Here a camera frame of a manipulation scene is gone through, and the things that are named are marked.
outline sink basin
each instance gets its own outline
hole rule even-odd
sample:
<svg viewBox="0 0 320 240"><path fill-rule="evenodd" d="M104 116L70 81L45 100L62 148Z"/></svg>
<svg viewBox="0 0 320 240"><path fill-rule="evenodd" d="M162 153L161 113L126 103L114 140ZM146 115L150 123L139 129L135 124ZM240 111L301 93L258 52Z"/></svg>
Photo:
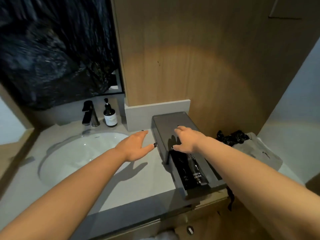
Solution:
<svg viewBox="0 0 320 240"><path fill-rule="evenodd" d="M53 187L126 137L125 134L113 132L71 137L55 145L52 152L49 152L50 149L47 151L38 169L39 178ZM125 162L116 173L128 165L129 162Z"/></svg>

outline left hand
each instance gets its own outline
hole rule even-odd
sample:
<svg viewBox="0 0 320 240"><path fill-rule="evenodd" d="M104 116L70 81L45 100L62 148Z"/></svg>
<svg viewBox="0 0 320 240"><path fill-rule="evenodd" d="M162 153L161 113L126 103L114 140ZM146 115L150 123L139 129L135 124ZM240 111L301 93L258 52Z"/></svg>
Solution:
<svg viewBox="0 0 320 240"><path fill-rule="evenodd" d="M147 145L142 148L144 138L148 134L147 130L139 131L131 136L123 139L116 145L115 149L121 153L124 153L125 161L133 162L151 152L155 147L153 144Z"/></svg>

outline bottle label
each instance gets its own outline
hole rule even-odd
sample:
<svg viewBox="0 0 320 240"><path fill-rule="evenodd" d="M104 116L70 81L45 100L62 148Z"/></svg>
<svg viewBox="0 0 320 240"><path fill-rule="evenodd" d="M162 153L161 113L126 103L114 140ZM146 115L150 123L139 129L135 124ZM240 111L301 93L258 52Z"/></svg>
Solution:
<svg viewBox="0 0 320 240"><path fill-rule="evenodd" d="M106 120L106 125L108 125L108 126L113 126L113 125L116 125L118 123L116 114L113 114L113 115L110 115L110 116L106 116L105 115L104 118Z"/></svg>

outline soap dispenser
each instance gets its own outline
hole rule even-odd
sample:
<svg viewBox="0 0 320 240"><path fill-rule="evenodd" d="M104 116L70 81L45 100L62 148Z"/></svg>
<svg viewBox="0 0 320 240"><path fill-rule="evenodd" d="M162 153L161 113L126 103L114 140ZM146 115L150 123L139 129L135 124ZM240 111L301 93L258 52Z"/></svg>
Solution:
<svg viewBox="0 0 320 240"><path fill-rule="evenodd" d="M103 111L103 114L106 120L106 125L109 127L115 127L118 124L117 114L115 110L111 108L111 105L108 103L108 99L105 98L104 101L106 102L106 105L104 106L106 109Z"/></svg>

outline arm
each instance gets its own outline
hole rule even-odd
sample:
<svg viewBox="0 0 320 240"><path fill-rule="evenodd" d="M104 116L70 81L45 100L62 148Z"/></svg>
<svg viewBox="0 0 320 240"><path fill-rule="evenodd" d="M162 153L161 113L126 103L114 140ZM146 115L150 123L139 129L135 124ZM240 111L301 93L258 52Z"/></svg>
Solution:
<svg viewBox="0 0 320 240"><path fill-rule="evenodd" d="M266 164L184 126L174 150L201 153L274 238L319 239L320 197Z"/></svg>
<svg viewBox="0 0 320 240"><path fill-rule="evenodd" d="M153 144L142 148L147 133L127 137L65 178L9 223L0 239L68 239L119 167L154 149Z"/></svg>

